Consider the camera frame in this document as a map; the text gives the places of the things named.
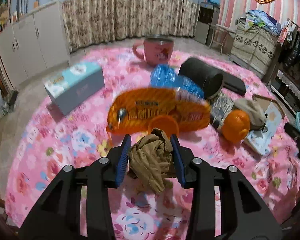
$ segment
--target metal screw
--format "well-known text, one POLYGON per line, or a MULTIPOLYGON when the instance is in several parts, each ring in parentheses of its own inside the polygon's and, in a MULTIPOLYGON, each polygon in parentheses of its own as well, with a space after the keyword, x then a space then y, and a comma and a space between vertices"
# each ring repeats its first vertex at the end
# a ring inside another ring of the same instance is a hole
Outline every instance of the metal screw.
POLYGON ((229 171, 235 173, 235 172, 238 171, 238 168, 237 168, 236 166, 234 166, 234 165, 231 165, 231 166, 229 167, 229 171))
POLYGON ((192 159, 192 162, 193 162, 194 164, 200 164, 200 163, 202 163, 202 160, 201 160, 200 158, 193 158, 193 159, 192 159))
POLYGON ((99 159, 99 162, 102 163, 102 164, 106 164, 108 163, 109 159, 107 157, 102 157, 99 159))
POLYGON ((65 172, 69 172, 71 170, 72 170, 72 166, 71 165, 66 165, 66 166, 63 167, 63 171, 65 171, 65 172))

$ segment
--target orange lid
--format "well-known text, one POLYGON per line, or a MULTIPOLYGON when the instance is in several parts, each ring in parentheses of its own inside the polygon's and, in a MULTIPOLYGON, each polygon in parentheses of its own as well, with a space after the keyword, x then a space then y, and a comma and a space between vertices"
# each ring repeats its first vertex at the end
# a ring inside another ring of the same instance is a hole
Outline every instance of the orange lid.
POLYGON ((221 132, 232 143, 243 140, 250 130, 249 115, 242 110, 231 111, 223 121, 221 132))
POLYGON ((152 132, 153 128, 163 130, 167 137, 170 138, 172 134, 179 135, 179 126, 177 121, 170 115, 159 115, 153 118, 148 126, 148 134, 152 132))

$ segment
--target stainless steel rim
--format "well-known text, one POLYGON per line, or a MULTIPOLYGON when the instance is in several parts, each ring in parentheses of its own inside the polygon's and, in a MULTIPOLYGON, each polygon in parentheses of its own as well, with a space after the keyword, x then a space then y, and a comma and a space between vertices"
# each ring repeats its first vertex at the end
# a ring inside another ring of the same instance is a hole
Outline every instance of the stainless steel rim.
POLYGON ((146 36, 145 40, 150 41, 150 42, 157 42, 157 43, 160 43, 160 44, 166 44, 166 43, 173 43, 174 42, 173 38, 168 37, 168 36, 164 36, 164 35, 159 35, 159 34, 146 36))

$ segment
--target cardboard box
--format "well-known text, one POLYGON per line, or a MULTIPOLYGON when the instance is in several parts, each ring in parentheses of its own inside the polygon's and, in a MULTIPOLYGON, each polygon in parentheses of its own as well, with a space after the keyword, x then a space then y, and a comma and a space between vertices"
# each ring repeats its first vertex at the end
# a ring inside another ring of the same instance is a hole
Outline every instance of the cardboard box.
POLYGON ((44 84, 51 101, 64 115, 104 86, 102 68, 94 62, 80 62, 44 84))

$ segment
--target pink mug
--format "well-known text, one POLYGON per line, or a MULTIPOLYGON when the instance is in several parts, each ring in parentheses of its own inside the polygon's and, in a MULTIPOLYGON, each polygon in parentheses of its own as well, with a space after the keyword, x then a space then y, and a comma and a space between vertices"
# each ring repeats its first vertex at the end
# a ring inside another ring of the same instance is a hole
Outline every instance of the pink mug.
POLYGON ((136 41, 133 44, 133 53, 145 60, 149 65, 157 66, 166 64, 171 58, 173 52, 174 40, 163 35, 147 36, 144 41, 136 41), (137 47, 144 45, 145 54, 137 52, 137 47))

